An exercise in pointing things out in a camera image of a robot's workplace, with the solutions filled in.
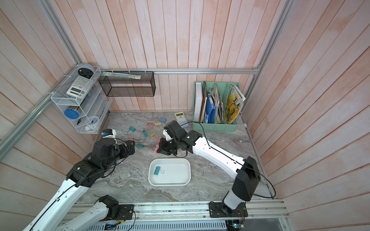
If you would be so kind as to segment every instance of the pink wooden wall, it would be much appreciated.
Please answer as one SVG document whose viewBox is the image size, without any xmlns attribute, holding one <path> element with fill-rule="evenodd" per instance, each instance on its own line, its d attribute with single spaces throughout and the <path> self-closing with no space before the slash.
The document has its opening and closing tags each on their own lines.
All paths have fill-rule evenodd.
<svg viewBox="0 0 370 231">
<path fill-rule="evenodd" d="M 369 230 L 369 12 L 296 1 L 244 111 L 297 230 Z"/>
<path fill-rule="evenodd" d="M 256 67 L 286 0 L 50 0 L 84 62 L 101 68 Z M 114 97 L 114 111 L 191 110 L 194 81 L 249 75 L 155 75 L 154 97 Z"/>
<path fill-rule="evenodd" d="M 0 139 L 72 65 L 37 1 L 0 1 Z M 1 230 L 24 229 L 93 143 L 50 106 L 0 163 Z"/>
</svg>

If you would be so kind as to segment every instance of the calculator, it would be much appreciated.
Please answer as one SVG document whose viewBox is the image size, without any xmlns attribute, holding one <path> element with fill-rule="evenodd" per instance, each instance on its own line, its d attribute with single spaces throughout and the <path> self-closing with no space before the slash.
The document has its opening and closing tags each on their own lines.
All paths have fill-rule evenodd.
<svg viewBox="0 0 370 231">
<path fill-rule="evenodd" d="M 83 76 L 78 76 L 73 82 L 72 86 L 67 90 L 66 94 L 83 99 L 89 92 L 90 87 L 93 83 L 93 80 L 90 80 Z"/>
<path fill-rule="evenodd" d="M 187 123 L 188 121 L 186 120 L 186 117 L 185 117 L 184 112 L 177 112 L 177 113 L 175 113 L 175 117 L 176 117 L 176 121 L 179 123 L 179 125 L 182 128 L 186 128 L 186 127 L 189 126 L 189 124 Z"/>
</svg>

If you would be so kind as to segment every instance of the black cable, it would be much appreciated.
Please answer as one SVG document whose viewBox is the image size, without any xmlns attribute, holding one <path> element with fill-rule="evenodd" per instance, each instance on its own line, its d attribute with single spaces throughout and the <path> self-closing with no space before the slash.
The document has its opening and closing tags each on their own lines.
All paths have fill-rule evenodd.
<svg viewBox="0 0 370 231">
<path fill-rule="evenodd" d="M 106 175 L 106 176 L 102 176 L 101 178 L 103 179 L 103 178 L 106 178 L 107 176 L 109 176 L 110 174 L 112 174 L 112 172 L 114 172 L 114 170 L 115 170 L 115 167 L 117 166 L 117 163 L 114 163 L 114 166 L 113 166 L 113 170 L 108 174 L 108 175 Z"/>
<path fill-rule="evenodd" d="M 177 155 L 174 155 L 176 158 L 185 158 L 188 156 L 188 150 L 186 150 L 186 155 L 185 156 L 177 156 Z"/>
<path fill-rule="evenodd" d="M 125 159 L 123 159 L 121 162 L 119 162 L 118 164 L 116 164 L 116 165 L 114 165 L 114 166 L 112 166 L 112 167 L 110 167 L 110 168 L 108 168 L 108 169 L 111 169 L 111 168 L 114 168 L 115 166 L 117 166 L 117 165 L 119 165 L 120 163 L 122 163 Z M 30 228 L 30 231 L 33 229 L 33 227 L 36 225 L 36 223 L 40 220 L 40 218 L 42 218 L 42 216 L 46 213 L 46 211 L 48 211 L 48 209 L 50 209 L 50 207 L 56 202 L 56 201 L 58 201 L 58 199 L 61 197 L 61 196 L 63 196 L 63 194 L 64 193 L 66 193 L 68 190 L 70 190 L 73 186 L 75 186 L 76 184 L 79 184 L 79 183 L 81 183 L 82 181 L 84 181 L 84 180 L 86 180 L 86 179 L 88 179 L 88 178 L 90 178 L 90 177 L 92 177 L 92 176 L 95 176 L 95 175 L 97 175 L 97 174 L 100 174 L 100 173 L 102 173 L 102 172 L 105 172 L 105 171 L 107 171 L 108 169 L 106 169 L 106 170 L 103 170 L 103 171 L 100 171 L 100 172 L 98 172 L 98 173 L 95 173 L 95 174 L 93 174 L 93 175 L 91 175 L 91 176 L 88 176 L 88 177 L 86 177 L 85 179 L 83 179 L 83 180 L 80 180 L 80 181 L 78 181 L 77 183 L 75 183 L 74 185 L 72 185 L 71 187 L 69 187 L 69 188 L 67 188 L 67 190 L 65 190 L 62 194 L 60 194 L 60 196 L 58 196 L 57 197 L 57 199 L 56 200 L 54 200 L 53 201 L 53 203 L 41 214 L 41 216 L 37 219 L 37 221 L 33 224 L 33 226 Z"/>
<path fill-rule="evenodd" d="M 113 138 L 113 139 L 117 139 L 117 140 L 120 140 L 120 141 L 122 141 L 122 142 L 124 142 L 124 143 L 126 143 L 126 141 L 124 141 L 124 140 L 122 140 L 122 139 L 120 139 L 120 138 Z"/>
<path fill-rule="evenodd" d="M 244 202 L 244 221 L 243 221 L 244 227 L 245 227 L 245 214 L 247 214 L 247 208 L 246 208 L 246 204 Z"/>
<path fill-rule="evenodd" d="M 135 214 L 135 220 L 134 220 L 134 223 L 132 224 L 132 226 L 127 230 L 127 231 L 129 231 L 130 229 L 132 229 L 133 227 L 134 227 L 134 224 L 135 224 L 135 221 L 136 221 L 136 213 L 135 213 L 135 211 L 133 210 L 133 212 L 134 212 L 134 214 Z"/>
<path fill-rule="evenodd" d="M 201 125 L 201 123 L 199 123 L 199 122 L 197 122 L 197 121 L 190 121 L 190 122 L 187 122 L 187 123 L 198 123 L 198 124 L 202 127 L 203 134 L 204 134 L 204 138 L 206 139 L 208 146 L 209 146 L 210 148 L 213 148 L 214 150 L 216 150 L 216 151 L 220 152 L 220 153 L 221 153 L 221 154 L 223 154 L 224 156 L 226 156 L 226 157 L 230 158 L 231 160 L 233 160 L 233 159 L 232 159 L 231 157 L 229 157 L 228 155 L 224 154 L 224 153 L 223 153 L 223 152 L 221 152 L 220 150 L 217 150 L 217 149 L 215 149 L 214 147 L 211 147 L 211 146 L 209 145 L 208 139 L 207 139 L 207 137 L 206 137 L 206 133 L 204 132 L 204 128 L 203 128 L 203 126 Z M 260 174 L 263 178 L 265 178 L 265 179 L 266 179 L 266 180 L 271 184 L 271 186 L 272 186 L 272 188 L 273 188 L 273 190 L 274 190 L 274 195 L 273 195 L 272 197 L 265 197 L 265 196 L 261 196 L 261 195 L 258 195 L 258 194 L 253 194 L 253 195 L 258 196 L 258 197 L 263 197 L 263 198 L 275 198 L 275 196 L 276 196 L 276 190 L 275 190 L 274 185 L 272 185 L 272 183 L 269 181 L 269 179 L 267 179 L 267 177 L 265 177 L 265 176 L 264 176 L 264 175 L 262 175 L 259 171 L 255 170 L 255 169 L 253 169 L 253 168 L 249 168 L 249 167 L 246 167 L 246 168 L 251 169 L 251 170 L 255 171 L 256 173 Z"/>
<path fill-rule="evenodd" d="M 207 137 L 206 137 L 206 133 L 204 132 L 204 128 L 203 128 L 202 124 L 201 124 L 201 123 L 199 123 L 199 122 L 197 122 L 197 121 L 190 121 L 190 122 L 187 122 L 187 123 L 198 123 L 198 124 L 202 127 L 203 134 L 204 134 L 204 138 L 206 138 L 206 141 L 207 141 L 208 146 L 210 146 L 210 145 L 209 145 L 209 143 L 208 143 L 208 140 L 207 140 Z"/>
<path fill-rule="evenodd" d="M 120 223 L 120 219 L 121 219 L 121 217 L 122 217 L 121 213 L 118 213 L 118 214 L 120 215 L 120 218 L 118 219 L 117 224 L 112 225 L 110 228 L 115 227 L 115 229 L 117 229 L 116 227 L 117 227 L 118 223 Z"/>
</svg>

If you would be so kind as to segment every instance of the marble tabletop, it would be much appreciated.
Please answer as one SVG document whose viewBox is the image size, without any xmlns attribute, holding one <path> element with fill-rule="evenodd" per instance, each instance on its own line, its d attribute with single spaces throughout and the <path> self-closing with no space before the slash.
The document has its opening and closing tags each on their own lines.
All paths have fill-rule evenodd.
<svg viewBox="0 0 370 231">
<path fill-rule="evenodd" d="M 192 112 L 185 112 L 188 121 L 192 120 Z M 148 130 L 148 134 L 156 132 L 153 137 L 145 137 L 142 131 L 148 123 L 159 122 L 159 118 L 165 118 L 166 123 L 175 120 L 174 112 L 137 112 L 137 113 L 111 113 L 107 128 L 115 129 L 117 138 L 128 139 L 133 137 L 136 144 L 143 144 L 144 148 L 135 147 L 135 154 L 129 156 L 124 162 L 116 167 L 114 172 L 104 178 L 98 179 L 95 184 L 82 195 L 77 203 L 94 203 L 99 197 L 111 195 L 120 203 L 132 202 L 170 202 L 170 201 L 211 201 L 222 200 L 233 185 L 233 179 L 221 168 L 205 158 L 189 153 L 186 159 L 191 166 L 191 180 L 185 186 L 179 187 L 155 187 L 148 181 L 149 165 L 157 158 L 175 158 L 163 154 L 154 154 L 157 137 L 162 135 L 165 123 L 154 126 Z M 207 132 L 207 139 L 237 156 L 256 159 L 248 134 L 243 126 L 240 116 L 237 118 L 238 127 L 233 133 L 230 132 Z M 185 128 L 189 131 L 192 124 Z M 178 156 L 185 155 L 185 151 L 179 150 Z M 271 196 L 265 180 L 261 180 L 255 191 L 262 196 Z"/>
</svg>

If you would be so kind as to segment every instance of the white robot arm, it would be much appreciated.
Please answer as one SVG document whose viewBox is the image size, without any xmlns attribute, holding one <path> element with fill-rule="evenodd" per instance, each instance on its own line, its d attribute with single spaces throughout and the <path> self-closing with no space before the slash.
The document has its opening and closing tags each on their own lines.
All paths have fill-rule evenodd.
<svg viewBox="0 0 370 231">
<path fill-rule="evenodd" d="M 114 139 L 115 130 L 103 131 L 103 139 L 95 142 L 93 151 L 78 162 L 67 174 L 57 193 L 24 229 L 24 231 L 80 231 L 86 230 L 100 220 L 115 218 L 122 206 L 113 197 L 106 195 L 88 211 L 68 223 L 58 226 L 73 204 L 104 173 L 117 165 L 117 161 L 135 153 L 135 142 L 128 140 L 121 145 Z"/>
<path fill-rule="evenodd" d="M 232 189 L 226 194 L 222 203 L 220 205 L 210 203 L 210 210 L 220 207 L 216 214 L 230 217 L 235 214 L 242 201 L 251 200 L 261 179 L 255 159 L 252 157 L 244 159 L 233 155 L 209 142 L 206 137 L 194 130 L 186 132 L 174 120 L 164 127 L 163 135 L 165 138 L 161 138 L 157 153 L 177 156 L 177 150 L 182 149 L 206 158 L 235 179 Z"/>
</svg>

